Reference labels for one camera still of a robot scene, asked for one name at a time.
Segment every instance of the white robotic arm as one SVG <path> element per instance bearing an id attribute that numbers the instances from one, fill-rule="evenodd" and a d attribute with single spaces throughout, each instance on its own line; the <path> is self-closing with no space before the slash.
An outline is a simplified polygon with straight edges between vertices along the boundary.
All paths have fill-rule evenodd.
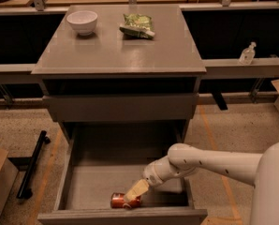
<path id="1" fill-rule="evenodd" d="M 254 187 L 250 225 L 279 225 L 279 143 L 264 154 L 199 150 L 176 143 L 168 155 L 150 163 L 143 179 L 127 193 L 144 193 L 171 178 L 185 177 L 200 167 Z"/>

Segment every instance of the soap dispenser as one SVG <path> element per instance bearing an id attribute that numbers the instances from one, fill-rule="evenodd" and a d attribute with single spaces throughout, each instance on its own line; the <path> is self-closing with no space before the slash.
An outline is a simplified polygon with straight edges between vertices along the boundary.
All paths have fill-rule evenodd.
<path id="1" fill-rule="evenodd" d="M 254 41 L 251 42 L 250 46 L 242 51 L 242 55 L 240 57 L 240 63 L 245 65 L 250 65 L 255 56 L 256 43 Z"/>

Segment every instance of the white bowl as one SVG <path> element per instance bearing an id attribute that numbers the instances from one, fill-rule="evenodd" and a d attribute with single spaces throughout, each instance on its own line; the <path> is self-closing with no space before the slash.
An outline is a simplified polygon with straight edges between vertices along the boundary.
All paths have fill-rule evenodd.
<path id="1" fill-rule="evenodd" d="M 66 17 L 72 29 L 82 36 L 90 35 L 96 27 L 98 15 L 93 11 L 76 11 Z"/>

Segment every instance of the black metal stand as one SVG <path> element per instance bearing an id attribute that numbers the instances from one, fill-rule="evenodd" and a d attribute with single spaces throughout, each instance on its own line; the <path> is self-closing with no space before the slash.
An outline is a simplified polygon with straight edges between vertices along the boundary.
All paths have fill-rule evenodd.
<path id="1" fill-rule="evenodd" d="M 42 147 L 42 144 L 48 144 L 50 139 L 46 136 L 47 132 L 42 130 L 40 132 L 39 138 L 37 140 L 37 145 L 34 150 L 34 153 L 31 157 L 10 157 L 9 160 L 18 167 L 19 170 L 22 170 L 23 166 L 28 165 L 25 176 L 22 180 L 19 192 L 17 194 L 17 199 L 29 199 L 33 196 L 31 188 L 27 188 L 29 181 L 32 177 L 33 171 L 36 167 L 37 158 Z"/>

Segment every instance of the gray countertop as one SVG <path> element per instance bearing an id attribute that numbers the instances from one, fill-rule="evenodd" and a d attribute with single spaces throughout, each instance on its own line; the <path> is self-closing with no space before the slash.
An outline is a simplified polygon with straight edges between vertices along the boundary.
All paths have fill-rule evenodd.
<path id="1" fill-rule="evenodd" d="M 66 16 L 77 10 L 98 14 L 95 32 L 81 37 Z M 125 36 L 123 14 L 152 17 L 152 40 Z M 142 74 L 206 72 L 178 5 L 72 6 L 62 20 L 33 74 Z"/>

